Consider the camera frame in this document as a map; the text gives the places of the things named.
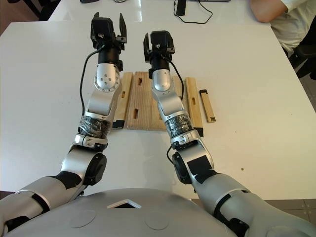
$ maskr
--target wooden board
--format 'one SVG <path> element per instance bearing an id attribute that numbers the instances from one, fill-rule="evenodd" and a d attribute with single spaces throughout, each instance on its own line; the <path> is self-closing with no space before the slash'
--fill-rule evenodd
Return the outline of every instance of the wooden board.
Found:
<path id="1" fill-rule="evenodd" d="M 198 90 L 195 78 L 186 78 L 189 114 L 193 127 L 203 136 L 203 123 L 198 102 Z"/>
<path id="2" fill-rule="evenodd" d="M 209 101 L 207 90 L 200 90 L 199 94 L 202 99 L 207 122 L 215 122 L 216 119 L 211 106 L 211 102 Z"/>
<path id="3" fill-rule="evenodd" d="M 175 90 L 181 95 L 181 83 L 173 77 Z M 165 125 L 160 117 L 157 102 L 151 91 L 152 80 L 148 72 L 136 72 L 129 100 L 126 128 L 131 130 L 165 131 Z"/>
<path id="4" fill-rule="evenodd" d="M 133 73 L 124 73 L 121 80 L 122 92 L 119 95 L 118 106 L 114 115 L 113 129 L 124 127 L 132 79 Z"/>

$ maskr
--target white table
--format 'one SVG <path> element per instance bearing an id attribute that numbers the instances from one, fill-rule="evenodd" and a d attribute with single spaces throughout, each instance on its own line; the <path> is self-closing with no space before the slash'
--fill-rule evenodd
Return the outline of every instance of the white table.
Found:
<path id="1" fill-rule="evenodd" d="M 216 122 L 203 116 L 204 141 L 218 172 L 264 199 L 316 197 L 316 114 L 270 27 L 126 25 L 125 72 L 149 68 L 144 35 L 166 29 L 182 77 L 196 77 L 198 89 L 209 91 Z M 93 50 L 89 34 L 90 21 L 51 21 L 12 23 L 1 36 L 1 190 L 59 172 L 80 118 L 79 80 Z M 97 57 L 87 65 L 86 101 L 96 65 Z M 113 131 L 103 179 L 86 193 L 146 187 L 197 197 L 179 183 L 165 156 L 168 147 L 167 133 Z"/>
<path id="2" fill-rule="evenodd" d="M 118 20 L 121 12 L 127 22 L 164 22 L 179 23 L 173 15 L 173 0 L 127 0 L 115 3 L 113 0 L 82 4 L 79 0 L 61 0 L 50 21 L 76 20 L 90 21 L 99 11 L 100 16 Z M 256 21 L 249 7 L 249 0 L 232 0 L 231 2 L 203 2 L 207 9 L 213 11 L 212 23 L 260 24 Z M 187 21 L 204 22 L 209 13 L 199 6 L 198 2 L 187 1 Z"/>

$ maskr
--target black cable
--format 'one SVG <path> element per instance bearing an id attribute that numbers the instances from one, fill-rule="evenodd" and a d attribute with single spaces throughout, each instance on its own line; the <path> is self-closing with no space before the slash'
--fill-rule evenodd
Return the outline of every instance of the black cable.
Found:
<path id="1" fill-rule="evenodd" d="M 210 11 L 210 10 L 208 10 L 205 6 L 203 6 L 200 0 L 198 0 L 198 2 L 199 2 L 199 4 L 200 4 L 207 12 L 211 13 L 211 15 L 209 16 L 209 18 L 208 18 L 205 22 L 196 22 L 196 21 L 185 21 L 185 20 L 183 20 L 180 16 L 178 16 L 178 15 L 176 14 L 176 0 L 174 0 L 174 2 L 173 2 L 173 7 L 174 7 L 174 8 L 173 8 L 173 15 L 176 16 L 176 17 L 178 17 L 178 18 L 179 18 L 182 22 L 184 22 L 184 23 L 194 23 L 194 24 L 200 24 L 200 25 L 206 24 L 206 23 L 208 22 L 208 20 L 211 19 L 211 17 L 213 16 L 213 12 Z"/>
<path id="2" fill-rule="evenodd" d="M 168 160 L 171 162 L 171 164 L 173 164 L 172 160 L 169 157 L 169 151 L 171 150 L 171 146 L 169 147 L 169 149 L 167 150 L 167 158 Z"/>
<path id="3" fill-rule="evenodd" d="M 181 87 L 182 87 L 181 100 L 183 100 L 184 84 L 183 84 L 182 77 L 180 76 L 180 73 L 178 72 L 176 66 L 174 65 L 174 63 L 173 63 L 170 59 L 164 57 L 163 55 L 161 55 L 161 57 L 162 57 L 163 59 L 167 60 L 167 61 L 172 65 L 172 67 L 174 68 L 174 70 L 176 71 L 176 73 L 177 73 L 177 75 L 178 75 L 178 77 L 179 77 L 179 79 L 180 79 L 180 82 L 181 82 Z M 171 147 L 172 147 L 172 146 L 170 146 L 169 149 L 167 150 L 167 158 L 168 158 L 168 160 L 173 164 L 172 160 L 171 160 L 170 157 L 169 157 L 169 152 L 170 152 L 170 150 L 171 150 Z"/>
<path id="4" fill-rule="evenodd" d="M 82 105 L 82 116 L 84 116 L 84 101 L 83 101 L 83 97 L 82 97 L 82 83 L 83 83 L 83 78 L 84 78 L 84 72 L 85 72 L 85 67 L 87 66 L 87 62 L 89 60 L 89 58 L 93 55 L 96 54 L 98 52 L 100 52 L 102 49 L 104 48 L 104 45 L 101 46 L 98 50 L 90 53 L 87 58 L 85 59 L 84 62 L 84 66 L 83 66 L 83 71 L 82 71 L 82 76 L 81 76 L 81 81 L 80 81 L 80 88 L 79 88 L 79 93 L 80 93 L 80 100 L 81 100 L 81 105 Z"/>
<path id="5" fill-rule="evenodd" d="M 183 100 L 184 84 L 183 84 L 182 77 L 180 76 L 180 74 L 179 74 L 179 72 L 178 72 L 176 66 L 173 64 L 173 62 L 172 62 L 170 59 L 168 59 L 168 58 L 166 58 L 166 57 L 164 57 L 164 56 L 162 56 L 162 55 L 161 55 L 161 57 L 162 57 L 163 59 L 167 60 L 167 61 L 172 65 L 172 67 L 174 68 L 174 70 L 176 71 L 176 73 L 177 73 L 177 75 L 178 75 L 178 77 L 179 77 L 179 79 L 180 79 L 180 82 L 181 82 L 181 87 L 182 87 L 181 100 Z"/>

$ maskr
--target person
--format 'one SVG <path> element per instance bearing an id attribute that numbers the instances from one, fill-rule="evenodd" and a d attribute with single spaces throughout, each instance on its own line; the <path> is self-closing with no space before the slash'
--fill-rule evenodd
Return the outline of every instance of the person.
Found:
<path id="1" fill-rule="evenodd" d="M 270 22 L 283 50 L 290 56 L 306 36 L 316 15 L 316 0 L 250 0 L 260 22 Z"/>

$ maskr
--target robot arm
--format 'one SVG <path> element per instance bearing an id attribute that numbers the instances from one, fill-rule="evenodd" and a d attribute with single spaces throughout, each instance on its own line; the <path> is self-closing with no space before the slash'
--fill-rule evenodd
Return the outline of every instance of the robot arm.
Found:
<path id="1" fill-rule="evenodd" d="M 0 201 L 0 236 L 28 220 L 66 204 L 88 185 L 98 183 L 106 167 L 102 151 L 113 123 L 122 85 L 119 60 L 126 43 L 126 25 L 120 15 L 121 36 L 114 33 L 110 18 L 97 12 L 91 22 L 93 47 L 99 49 L 94 91 L 82 115 L 75 141 L 56 176 L 42 177 Z"/>
<path id="2" fill-rule="evenodd" d="M 151 43 L 149 49 L 146 34 L 144 54 L 152 66 L 152 93 L 176 150 L 172 160 L 179 180 L 192 184 L 205 210 L 238 237 L 316 236 L 313 224 L 270 206 L 232 177 L 214 170 L 210 153 L 174 91 L 168 63 L 174 54 L 172 37 L 167 31 L 152 32 Z"/>

